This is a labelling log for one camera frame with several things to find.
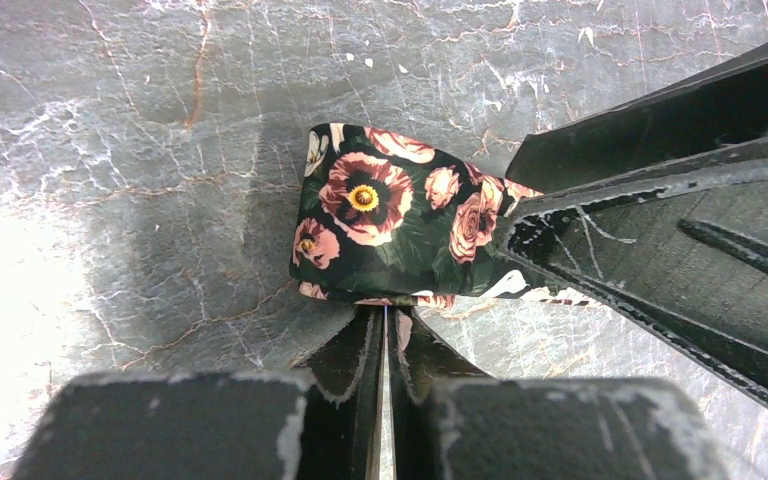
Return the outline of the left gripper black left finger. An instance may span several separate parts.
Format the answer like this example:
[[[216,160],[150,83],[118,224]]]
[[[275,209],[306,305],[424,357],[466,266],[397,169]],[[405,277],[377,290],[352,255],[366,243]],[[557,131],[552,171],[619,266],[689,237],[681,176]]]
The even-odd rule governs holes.
[[[384,311],[361,306],[284,371],[82,375],[49,404],[18,479],[374,479]]]

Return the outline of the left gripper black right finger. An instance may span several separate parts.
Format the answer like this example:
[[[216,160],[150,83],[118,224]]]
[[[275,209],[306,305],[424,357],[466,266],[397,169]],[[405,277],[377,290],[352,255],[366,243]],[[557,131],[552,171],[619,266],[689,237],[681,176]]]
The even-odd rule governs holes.
[[[399,479],[724,479],[695,404],[655,378],[500,379],[387,311]]]

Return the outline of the black pink floral tie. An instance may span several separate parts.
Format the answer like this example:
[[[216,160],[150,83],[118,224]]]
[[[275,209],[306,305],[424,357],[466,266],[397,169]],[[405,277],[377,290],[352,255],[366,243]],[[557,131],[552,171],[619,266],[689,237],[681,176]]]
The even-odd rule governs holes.
[[[499,224],[536,191],[418,140],[313,127],[289,264],[299,292],[358,305],[444,308],[460,297],[566,306],[590,299],[499,255]]]

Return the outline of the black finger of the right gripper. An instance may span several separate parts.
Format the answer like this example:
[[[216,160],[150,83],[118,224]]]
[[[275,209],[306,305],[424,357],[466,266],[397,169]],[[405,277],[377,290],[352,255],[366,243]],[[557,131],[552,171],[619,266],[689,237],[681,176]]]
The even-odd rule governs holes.
[[[496,245],[768,407],[768,137],[523,202]]]
[[[768,42],[564,127],[527,136],[505,177],[553,193],[768,136]]]

